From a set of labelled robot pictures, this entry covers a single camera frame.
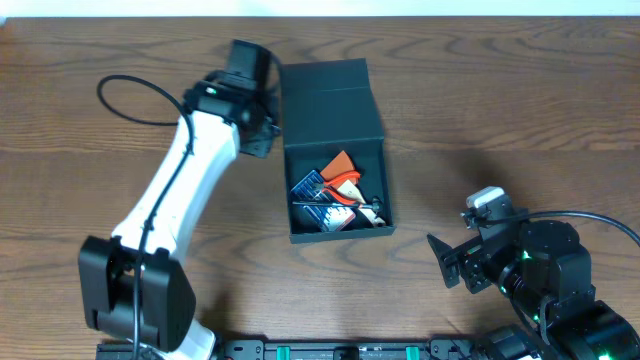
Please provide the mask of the dark green gift box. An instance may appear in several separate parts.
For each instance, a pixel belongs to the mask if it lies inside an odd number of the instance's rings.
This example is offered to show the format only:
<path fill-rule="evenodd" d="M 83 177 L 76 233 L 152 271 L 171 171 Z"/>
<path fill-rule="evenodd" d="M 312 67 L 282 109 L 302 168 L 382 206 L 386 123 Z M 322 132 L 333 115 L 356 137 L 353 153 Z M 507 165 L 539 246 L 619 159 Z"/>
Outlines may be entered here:
<path fill-rule="evenodd" d="M 395 230 L 384 150 L 384 127 L 364 59 L 289 64 L 281 78 L 284 178 L 293 244 L 388 236 Z M 375 226 L 361 213 L 339 231 L 325 232 L 306 209 L 296 206 L 293 188 L 339 153 L 362 174 L 366 200 L 381 201 Z"/>

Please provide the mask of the blue precision screwdriver set case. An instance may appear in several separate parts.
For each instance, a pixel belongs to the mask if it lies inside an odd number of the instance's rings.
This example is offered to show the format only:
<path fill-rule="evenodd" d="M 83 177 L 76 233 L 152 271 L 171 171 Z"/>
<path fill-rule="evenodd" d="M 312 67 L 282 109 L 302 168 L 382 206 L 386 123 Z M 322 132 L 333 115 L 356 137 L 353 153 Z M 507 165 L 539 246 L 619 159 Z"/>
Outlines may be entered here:
<path fill-rule="evenodd" d="M 292 204 L 301 207 L 323 232 L 340 231 L 356 218 L 349 207 L 337 205 L 337 200 L 327 192 L 316 189 L 324 178 L 311 170 L 290 191 Z"/>

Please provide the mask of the small black handled claw hammer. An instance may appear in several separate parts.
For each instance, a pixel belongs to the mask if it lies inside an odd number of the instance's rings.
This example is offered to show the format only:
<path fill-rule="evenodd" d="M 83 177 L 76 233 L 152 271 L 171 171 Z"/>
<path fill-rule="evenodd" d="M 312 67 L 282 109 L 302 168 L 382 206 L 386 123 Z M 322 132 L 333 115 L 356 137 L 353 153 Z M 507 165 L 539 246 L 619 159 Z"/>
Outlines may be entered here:
<path fill-rule="evenodd" d="M 315 206 L 315 207 L 345 207 L 352 209 L 368 209 L 372 210 L 374 213 L 379 213 L 382 210 L 383 203 L 379 200 L 373 201 L 372 203 L 341 203 L 341 202 L 322 202 L 322 201 L 292 201 L 292 205 L 296 206 Z"/>

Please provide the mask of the orange scraper with wooden handle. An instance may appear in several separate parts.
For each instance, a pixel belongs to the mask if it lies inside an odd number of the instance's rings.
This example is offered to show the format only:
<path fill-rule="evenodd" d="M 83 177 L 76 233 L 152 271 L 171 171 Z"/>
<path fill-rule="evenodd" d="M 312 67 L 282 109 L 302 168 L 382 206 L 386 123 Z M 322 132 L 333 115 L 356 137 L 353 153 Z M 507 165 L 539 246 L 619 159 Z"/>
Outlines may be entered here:
<path fill-rule="evenodd" d="M 336 171 L 343 172 L 348 170 L 356 170 L 355 165 L 352 162 L 351 158 L 345 151 L 341 151 L 321 172 L 324 171 Z M 385 226 L 386 222 L 378 215 L 378 213 L 374 213 L 372 210 L 368 209 L 357 209 L 359 210 L 364 217 L 374 226 L 380 227 Z"/>

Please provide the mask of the red handled pliers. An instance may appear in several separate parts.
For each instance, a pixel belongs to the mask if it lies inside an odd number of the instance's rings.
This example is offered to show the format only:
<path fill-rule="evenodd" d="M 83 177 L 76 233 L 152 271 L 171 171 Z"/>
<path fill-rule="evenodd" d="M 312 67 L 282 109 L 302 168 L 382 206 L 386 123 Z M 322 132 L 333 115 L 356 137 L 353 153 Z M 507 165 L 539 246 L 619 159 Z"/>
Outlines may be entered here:
<path fill-rule="evenodd" d="M 327 193 L 343 205 L 364 204 L 366 202 L 361 191 L 357 188 L 357 183 L 361 178 L 358 171 L 324 171 L 321 176 L 323 180 L 313 185 L 313 189 L 318 194 Z"/>

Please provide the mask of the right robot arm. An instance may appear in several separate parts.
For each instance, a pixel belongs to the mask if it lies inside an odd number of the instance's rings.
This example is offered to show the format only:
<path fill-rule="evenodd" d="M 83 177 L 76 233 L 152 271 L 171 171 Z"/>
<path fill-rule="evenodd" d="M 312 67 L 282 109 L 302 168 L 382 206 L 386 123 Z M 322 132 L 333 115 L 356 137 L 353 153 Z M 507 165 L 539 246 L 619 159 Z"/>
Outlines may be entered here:
<path fill-rule="evenodd" d="M 444 283 L 476 294 L 494 285 L 521 323 L 474 340 L 467 359 L 636 359 L 639 335 L 597 299 L 592 259 L 567 218 L 531 213 L 501 196 L 462 213 L 476 237 L 451 247 L 427 240 Z"/>

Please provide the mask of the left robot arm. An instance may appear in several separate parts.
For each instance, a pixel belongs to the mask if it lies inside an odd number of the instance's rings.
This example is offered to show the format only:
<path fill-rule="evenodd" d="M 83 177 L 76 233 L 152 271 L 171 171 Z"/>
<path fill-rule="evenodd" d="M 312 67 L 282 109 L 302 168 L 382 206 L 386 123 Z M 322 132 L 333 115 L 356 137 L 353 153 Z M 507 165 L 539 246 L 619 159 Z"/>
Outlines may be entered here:
<path fill-rule="evenodd" d="M 278 133 L 263 80 L 210 76 L 173 104 L 175 136 L 129 214 L 107 239 L 88 237 L 78 267 L 88 327 L 130 342 L 141 359 L 211 359 L 217 338 L 195 317 L 184 272 L 193 231 L 227 168 L 265 157 Z"/>

